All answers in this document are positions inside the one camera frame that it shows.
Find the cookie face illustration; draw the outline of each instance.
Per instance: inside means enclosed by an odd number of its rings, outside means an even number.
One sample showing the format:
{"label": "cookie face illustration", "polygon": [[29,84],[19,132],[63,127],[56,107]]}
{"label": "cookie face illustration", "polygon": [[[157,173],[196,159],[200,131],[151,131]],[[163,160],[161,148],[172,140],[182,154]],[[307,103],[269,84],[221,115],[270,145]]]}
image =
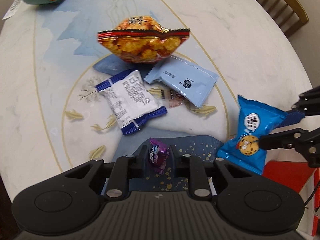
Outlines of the cookie face illustration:
{"label": "cookie face illustration", "polygon": [[253,135],[243,136],[237,145],[240,152],[244,155],[250,156],[259,150],[258,138]]}

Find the marble tabletop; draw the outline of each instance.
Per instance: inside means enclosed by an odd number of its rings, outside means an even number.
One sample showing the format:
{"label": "marble tabletop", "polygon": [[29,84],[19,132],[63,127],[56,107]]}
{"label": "marble tabletop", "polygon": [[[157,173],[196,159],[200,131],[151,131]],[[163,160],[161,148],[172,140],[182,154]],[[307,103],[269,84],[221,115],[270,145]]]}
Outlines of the marble tabletop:
{"label": "marble tabletop", "polygon": [[[101,145],[106,146],[104,160],[112,160],[121,131],[97,133],[90,127],[105,125],[111,110],[99,98],[78,96],[109,77],[92,69],[109,54],[96,33],[135,15],[151,15],[170,29],[190,28],[190,39],[176,55],[220,76],[206,102],[217,107],[216,113],[199,117],[179,106],[146,129],[211,135],[225,142],[236,131],[237,94],[289,110],[298,94],[311,88],[291,44],[255,0],[22,4],[0,36],[0,173],[11,200],[24,188],[86,162]],[[84,120],[68,120],[65,111],[72,109]],[[319,123],[319,117],[308,117],[293,127],[313,130]],[[270,151],[270,159],[304,161],[294,150]]]}

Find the paper tag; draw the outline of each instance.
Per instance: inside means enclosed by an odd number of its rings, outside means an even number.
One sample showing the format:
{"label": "paper tag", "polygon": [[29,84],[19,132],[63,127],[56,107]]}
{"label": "paper tag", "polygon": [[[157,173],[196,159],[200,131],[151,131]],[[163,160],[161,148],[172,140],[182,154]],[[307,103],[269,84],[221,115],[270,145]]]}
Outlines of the paper tag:
{"label": "paper tag", "polygon": [[13,0],[12,5],[10,6],[9,10],[6,12],[2,19],[5,20],[13,16],[17,12],[21,2],[22,0]]}
{"label": "paper tag", "polygon": [[145,88],[138,70],[105,90],[105,98],[116,116],[120,128],[133,119],[159,109],[159,103]]}

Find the blue and white snack package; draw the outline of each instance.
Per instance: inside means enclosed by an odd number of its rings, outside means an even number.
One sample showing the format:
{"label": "blue and white snack package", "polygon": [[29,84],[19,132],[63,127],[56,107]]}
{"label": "blue and white snack package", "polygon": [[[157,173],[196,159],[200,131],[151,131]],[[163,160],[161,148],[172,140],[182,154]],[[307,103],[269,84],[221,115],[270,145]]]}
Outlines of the blue and white snack package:
{"label": "blue and white snack package", "polygon": [[132,134],[167,109],[144,87],[140,72],[125,70],[96,86],[107,99],[124,135]]}
{"label": "blue and white snack package", "polygon": [[267,151],[259,148],[259,139],[281,124],[288,113],[240,95],[238,101],[240,113],[237,135],[219,149],[217,157],[261,175]]}
{"label": "blue and white snack package", "polygon": [[149,84],[160,81],[201,107],[219,76],[182,58],[171,55],[159,61],[145,77]]}

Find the speech bubble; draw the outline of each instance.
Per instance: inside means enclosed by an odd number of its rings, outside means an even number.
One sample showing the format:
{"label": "speech bubble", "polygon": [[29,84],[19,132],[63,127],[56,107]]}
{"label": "speech bubble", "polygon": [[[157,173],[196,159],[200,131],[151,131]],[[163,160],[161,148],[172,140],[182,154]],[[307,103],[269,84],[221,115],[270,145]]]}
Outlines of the speech bubble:
{"label": "speech bubble", "polygon": [[244,118],[244,126],[254,132],[260,125],[260,118],[256,113],[251,113]]}

